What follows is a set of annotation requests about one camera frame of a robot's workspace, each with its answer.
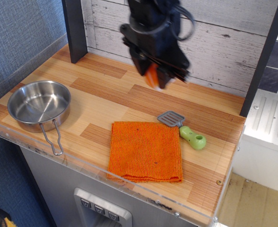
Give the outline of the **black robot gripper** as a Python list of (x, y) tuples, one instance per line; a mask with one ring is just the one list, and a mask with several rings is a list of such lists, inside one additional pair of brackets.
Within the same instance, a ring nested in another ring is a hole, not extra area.
[(131, 16), (129, 24), (120, 26), (120, 32), (141, 76), (155, 63), (159, 66), (157, 77), (160, 89), (165, 89), (173, 79), (188, 80), (190, 63), (178, 42), (188, 39), (190, 35), (179, 37), (180, 14), (167, 14), (156, 23), (149, 20), (140, 22)]

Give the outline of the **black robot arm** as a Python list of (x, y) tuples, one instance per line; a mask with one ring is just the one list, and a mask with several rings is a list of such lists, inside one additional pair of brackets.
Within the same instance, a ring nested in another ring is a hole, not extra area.
[(131, 59), (149, 86), (164, 89), (188, 81), (190, 63), (178, 43), (195, 31), (195, 20), (178, 0), (130, 0), (128, 24), (120, 32)]

